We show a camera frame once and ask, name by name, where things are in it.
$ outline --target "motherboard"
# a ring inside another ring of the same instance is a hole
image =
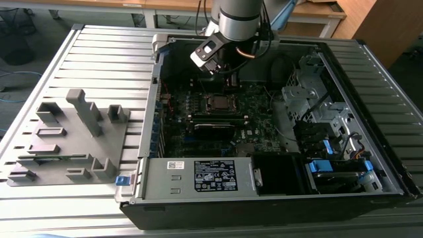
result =
[[[165,157],[245,157],[277,152],[271,103],[263,83],[240,83],[225,91],[221,83],[189,79],[163,82]]]

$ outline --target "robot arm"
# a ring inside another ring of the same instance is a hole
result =
[[[273,24],[285,24],[295,3],[296,0],[289,0]],[[255,55],[260,41],[272,40],[271,27],[263,0],[215,0],[205,30],[209,38],[191,54],[196,66],[211,74],[236,72],[251,59],[259,58],[268,51],[269,44],[265,51]]]

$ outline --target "power supply label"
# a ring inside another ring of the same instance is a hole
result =
[[[197,192],[237,191],[235,161],[193,161]]]

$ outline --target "aluminum extrusion table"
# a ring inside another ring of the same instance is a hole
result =
[[[62,103],[69,88],[81,88],[98,108],[120,104],[131,109],[120,171],[136,168],[145,97],[151,80],[151,42],[157,33],[192,31],[107,26],[74,26],[44,76],[22,106],[0,144],[0,237],[54,234],[68,237],[261,237],[295,233],[313,237],[397,237],[423,232],[423,202],[396,209],[376,210],[351,221],[275,227],[205,230],[140,231],[115,202],[113,184],[9,187],[8,172],[33,130],[36,107],[42,100]],[[287,40],[325,42],[367,103],[389,143],[423,186],[421,114],[372,56],[365,45],[352,40],[285,37]]]

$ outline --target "white sticker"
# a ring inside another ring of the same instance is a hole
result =
[[[123,4],[124,6],[141,7],[140,4]]]
[[[328,18],[343,18],[344,16],[328,15]]]
[[[184,169],[184,161],[168,161],[167,162],[167,169],[168,170],[183,170]]]

